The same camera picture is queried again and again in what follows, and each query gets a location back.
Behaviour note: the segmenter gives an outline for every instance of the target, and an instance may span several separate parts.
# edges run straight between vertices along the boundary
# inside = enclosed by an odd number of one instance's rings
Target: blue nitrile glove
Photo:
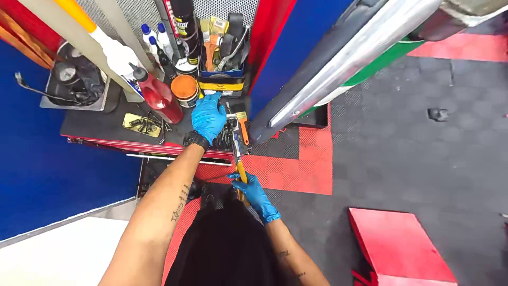
[[[233,187],[239,189],[245,194],[245,197],[250,202],[252,208],[258,213],[259,218],[263,224],[267,224],[272,220],[280,218],[279,211],[272,206],[272,203],[268,200],[265,194],[265,190],[261,187],[258,177],[251,175],[247,172],[247,184],[242,181],[233,180],[231,184]],[[228,175],[230,179],[239,179],[240,174],[234,172]]]
[[[205,137],[210,146],[226,124],[226,109],[223,105],[217,109],[220,92],[198,99],[192,111],[192,127],[201,136]]]

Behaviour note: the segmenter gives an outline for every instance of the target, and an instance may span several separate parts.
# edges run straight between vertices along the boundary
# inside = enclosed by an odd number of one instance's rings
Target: blue wall
[[[323,35],[353,0],[298,0],[252,88],[254,118],[289,81]]]
[[[65,112],[14,79],[43,90],[49,71],[1,40],[0,57],[0,240],[134,196],[140,159],[67,143]]]

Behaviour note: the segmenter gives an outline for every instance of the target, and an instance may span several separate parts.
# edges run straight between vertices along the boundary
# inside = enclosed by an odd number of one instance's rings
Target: perforated metal panel
[[[141,43],[143,43],[141,24],[146,23],[152,30],[157,31],[157,23],[161,22],[161,17],[154,0],[116,1],[122,9],[127,22],[129,22],[131,29]],[[242,13],[243,25],[252,25],[254,23],[258,2],[259,0],[194,0],[194,14],[200,19],[216,16],[227,20],[228,13],[230,12]],[[77,0],[77,3],[108,36],[120,40],[113,25],[111,25],[101,9],[97,6],[96,0]]]
[[[194,0],[194,14],[200,19],[211,16],[227,20],[229,13],[242,13],[243,25],[254,23],[259,0]]]
[[[115,40],[120,40],[120,36],[117,34],[113,25],[108,21],[106,16],[102,13],[101,9],[95,3],[95,0],[76,0],[88,16],[97,24],[106,35],[110,36]]]

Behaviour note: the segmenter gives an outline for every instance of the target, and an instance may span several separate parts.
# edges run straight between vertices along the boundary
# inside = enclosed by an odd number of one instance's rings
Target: red lubricant bottle
[[[171,92],[169,86],[154,78],[143,68],[129,63],[134,70],[134,78],[138,81],[146,103],[166,122],[177,124],[182,121],[183,111],[180,103]]]

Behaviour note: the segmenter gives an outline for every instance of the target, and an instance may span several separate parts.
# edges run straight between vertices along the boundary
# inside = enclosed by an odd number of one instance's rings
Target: blue bottle cap
[[[166,31],[166,28],[162,23],[157,24],[157,29],[159,30],[160,33],[164,33]]]
[[[143,32],[143,34],[148,35],[150,34],[151,29],[147,24],[143,24],[141,25],[141,31]]]
[[[148,37],[148,40],[150,41],[150,44],[152,44],[152,45],[155,45],[157,43],[157,40],[155,39],[154,36]]]

